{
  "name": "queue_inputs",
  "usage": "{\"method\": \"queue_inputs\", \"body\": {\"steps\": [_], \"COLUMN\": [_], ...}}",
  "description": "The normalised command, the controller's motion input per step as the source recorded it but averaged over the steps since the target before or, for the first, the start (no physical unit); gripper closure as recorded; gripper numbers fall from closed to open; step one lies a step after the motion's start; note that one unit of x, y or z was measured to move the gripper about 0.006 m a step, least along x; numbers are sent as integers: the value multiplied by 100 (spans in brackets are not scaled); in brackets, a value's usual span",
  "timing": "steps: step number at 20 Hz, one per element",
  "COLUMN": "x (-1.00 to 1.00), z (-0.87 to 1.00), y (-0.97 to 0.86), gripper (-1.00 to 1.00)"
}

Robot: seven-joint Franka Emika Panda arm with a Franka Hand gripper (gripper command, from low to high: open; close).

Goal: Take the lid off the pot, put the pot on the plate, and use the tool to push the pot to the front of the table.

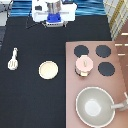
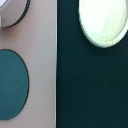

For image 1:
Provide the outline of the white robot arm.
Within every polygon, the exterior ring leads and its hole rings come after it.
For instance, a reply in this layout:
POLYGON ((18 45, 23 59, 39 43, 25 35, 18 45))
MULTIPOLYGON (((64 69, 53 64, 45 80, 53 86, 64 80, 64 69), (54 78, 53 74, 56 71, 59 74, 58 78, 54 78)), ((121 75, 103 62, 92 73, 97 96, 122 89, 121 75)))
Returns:
POLYGON ((77 5, 67 0, 32 0, 32 18, 46 27, 65 26, 75 20, 77 5))

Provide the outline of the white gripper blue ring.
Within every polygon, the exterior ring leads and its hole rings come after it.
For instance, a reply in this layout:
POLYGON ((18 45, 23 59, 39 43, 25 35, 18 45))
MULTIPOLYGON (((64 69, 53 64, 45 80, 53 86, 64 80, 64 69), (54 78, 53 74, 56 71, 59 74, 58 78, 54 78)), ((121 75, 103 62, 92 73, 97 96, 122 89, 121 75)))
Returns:
POLYGON ((63 21, 61 20, 60 14, 48 14, 46 20, 47 27, 61 27, 63 26, 63 21))

